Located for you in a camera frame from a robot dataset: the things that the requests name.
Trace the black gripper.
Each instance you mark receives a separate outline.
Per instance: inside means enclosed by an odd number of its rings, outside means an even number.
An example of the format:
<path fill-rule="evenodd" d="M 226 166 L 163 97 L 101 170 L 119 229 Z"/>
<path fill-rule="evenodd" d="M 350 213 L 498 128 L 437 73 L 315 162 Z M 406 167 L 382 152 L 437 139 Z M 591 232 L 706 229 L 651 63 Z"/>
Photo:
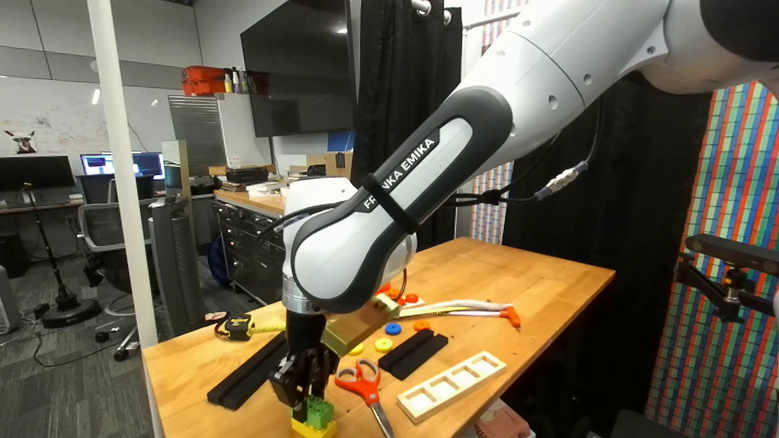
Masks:
<path fill-rule="evenodd" d="M 306 399 L 325 397 L 338 354 L 321 343 L 325 313 L 286 313 L 288 352 L 270 374 L 275 397 L 291 406 L 294 421 L 306 419 Z"/>

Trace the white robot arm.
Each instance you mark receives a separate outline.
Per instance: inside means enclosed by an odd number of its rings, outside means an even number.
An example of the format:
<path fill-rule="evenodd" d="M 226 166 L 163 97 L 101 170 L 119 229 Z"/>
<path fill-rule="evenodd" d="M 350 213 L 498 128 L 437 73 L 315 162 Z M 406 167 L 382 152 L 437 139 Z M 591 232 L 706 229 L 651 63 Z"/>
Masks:
<path fill-rule="evenodd" d="M 313 206 L 286 248 L 288 354 L 275 397 L 303 419 L 337 368 L 325 321 L 404 268 L 417 229 L 472 175 L 517 161 L 638 73 L 673 94 L 777 82 L 779 0 L 536 0 L 359 192 Z"/>

